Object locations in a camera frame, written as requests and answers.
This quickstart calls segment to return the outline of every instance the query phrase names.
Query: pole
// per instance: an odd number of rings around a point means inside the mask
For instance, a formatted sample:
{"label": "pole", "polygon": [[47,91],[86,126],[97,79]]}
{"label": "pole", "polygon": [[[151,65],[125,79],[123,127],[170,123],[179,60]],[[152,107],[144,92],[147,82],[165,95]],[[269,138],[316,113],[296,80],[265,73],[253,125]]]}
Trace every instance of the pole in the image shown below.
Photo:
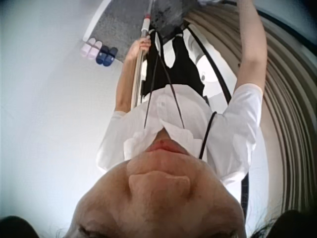
{"label": "pole", "polygon": [[[146,37],[149,32],[150,22],[151,22],[151,11],[153,6],[154,0],[150,0],[149,8],[147,14],[145,15],[143,26],[141,29],[141,37]],[[139,90],[140,90],[140,79],[141,79],[141,70],[142,70],[142,63],[144,58],[144,51],[139,50],[134,79],[133,79],[133,89],[132,89],[132,98],[131,98],[131,109],[138,106],[138,99],[139,99]]]}

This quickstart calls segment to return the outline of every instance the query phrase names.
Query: nose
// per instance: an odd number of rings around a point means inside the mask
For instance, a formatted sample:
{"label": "nose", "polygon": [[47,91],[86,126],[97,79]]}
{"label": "nose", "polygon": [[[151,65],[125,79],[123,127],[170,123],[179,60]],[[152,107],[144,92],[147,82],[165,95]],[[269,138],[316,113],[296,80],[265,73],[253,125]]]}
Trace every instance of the nose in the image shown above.
{"label": "nose", "polygon": [[187,176],[173,176],[160,171],[131,175],[129,186],[132,199],[148,210],[156,212],[171,209],[185,202],[190,193]]}

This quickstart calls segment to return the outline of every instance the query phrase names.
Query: bag strap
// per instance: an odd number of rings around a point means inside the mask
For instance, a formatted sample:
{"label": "bag strap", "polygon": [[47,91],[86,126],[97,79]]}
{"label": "bag strap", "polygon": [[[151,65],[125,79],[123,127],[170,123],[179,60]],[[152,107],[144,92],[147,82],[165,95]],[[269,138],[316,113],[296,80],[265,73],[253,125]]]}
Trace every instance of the bag strap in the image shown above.
{"label": "bag strap", "polygon": [[199,159],[202,160],[203,159],[203,155],[204,155],[204,150],[205,150],[205,147],[206,147],[206,143],[207,143],[207,138],[208,138],[208,135],[209,135],[209,131],[210,131],[210,128],[211,128],[211,124],[212,124],[212,121],[214,119],[214,116],[217,114],[217,112],[214,112],[210,118],[210,121],[208,123],[208,127],[207,127],[207,131],[205,133],[205,137],[204,137],[204,141],[202,143],[202,148],[200,149],[200,154],[199,154]]}

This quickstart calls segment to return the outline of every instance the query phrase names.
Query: pink slipper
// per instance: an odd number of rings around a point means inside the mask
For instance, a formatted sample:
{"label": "pink slipper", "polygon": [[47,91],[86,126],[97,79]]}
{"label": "pink slipper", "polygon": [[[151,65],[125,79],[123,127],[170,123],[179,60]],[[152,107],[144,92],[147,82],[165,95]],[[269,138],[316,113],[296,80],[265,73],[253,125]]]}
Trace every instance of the pink slipper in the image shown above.
{"label": "pink slipper", "polygon": [[92,48],[92,46],[96,43],[96,39],[95,38],[91,38],[89,39],[89,41],[87,41],[84,46],[81,48],[80,50],[80,54],[82,57],[86,57],[90,51],[90,49]]}
{"label": "pink slipper", "polygon": [[96,59],[97,55],[99,54],[99,51],[101,47],[103,46],[101,41],[97,41],[94,46],[91,48],[91,50],[88,53],[88,59],[89,60],[94,60]]}

